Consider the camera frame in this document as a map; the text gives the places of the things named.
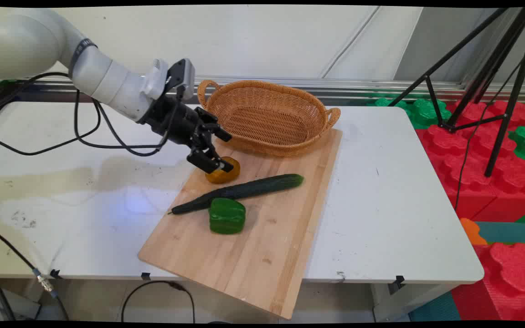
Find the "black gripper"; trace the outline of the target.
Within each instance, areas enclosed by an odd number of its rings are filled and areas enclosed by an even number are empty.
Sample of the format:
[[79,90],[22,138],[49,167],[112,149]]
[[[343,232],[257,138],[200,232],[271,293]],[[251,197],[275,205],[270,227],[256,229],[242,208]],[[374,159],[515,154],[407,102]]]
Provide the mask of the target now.
[[195,137],[196,127],[200,127],[225,142],[232,139],[217,117],[203,108],[191,109],[173,97],[161,96],[152,102],[138,123],[148,124],[154,133],[162,137],[167,135],[168,141],[190,147],[187,161],[206,174],[212,174],[215,170],[231,172],[235,168],[217,154],[211,139]]

